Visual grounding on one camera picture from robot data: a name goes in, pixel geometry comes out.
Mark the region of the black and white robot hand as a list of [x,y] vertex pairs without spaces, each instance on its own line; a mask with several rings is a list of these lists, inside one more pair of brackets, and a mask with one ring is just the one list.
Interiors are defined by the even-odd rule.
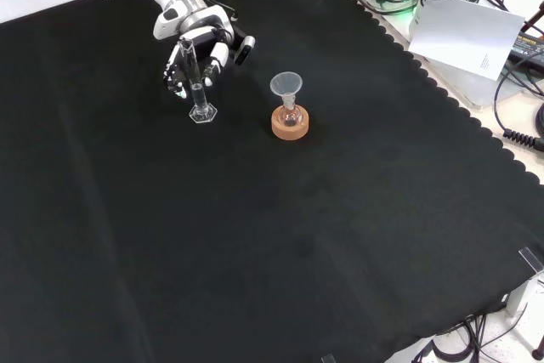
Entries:
[[168,90],[181,99],[187,99],[189,73],[183,67],[186,58],[182,56],[182,47],[194,46],[196,60],[203,69],[203,85],[211,87],[227,65],[234,30],[227,14],[219,6],[190,12],[181,2],[176,2],[158,16],[154,36],[158,40],[178,39],[166,63],[163,81]]

